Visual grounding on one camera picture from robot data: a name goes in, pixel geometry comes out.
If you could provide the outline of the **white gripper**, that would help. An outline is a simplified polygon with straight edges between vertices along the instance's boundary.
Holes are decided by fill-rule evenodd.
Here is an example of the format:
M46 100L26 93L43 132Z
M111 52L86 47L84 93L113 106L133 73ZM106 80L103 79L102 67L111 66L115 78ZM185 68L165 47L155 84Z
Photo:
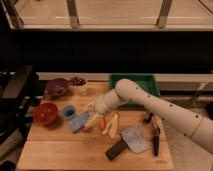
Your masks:
M110 90L105 94L101 94L97 97L95 103L88 103L84 111L94 111L96 110L99 114L107 114L112 110L116 109L120 105L120 100L118 95L114 90ZM99 114L94 114L84 125L84 129L90 129L95 125L99 126L99 119L103 116Z

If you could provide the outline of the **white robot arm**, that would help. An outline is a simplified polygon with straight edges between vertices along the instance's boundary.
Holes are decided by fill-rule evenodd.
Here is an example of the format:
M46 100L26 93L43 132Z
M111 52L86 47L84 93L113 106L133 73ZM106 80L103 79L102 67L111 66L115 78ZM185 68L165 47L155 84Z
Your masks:
M128 102L144 106L213 154L213 120L151 95L132 80L120 79L113 89L99 95L91 105L96 113L105 115Z

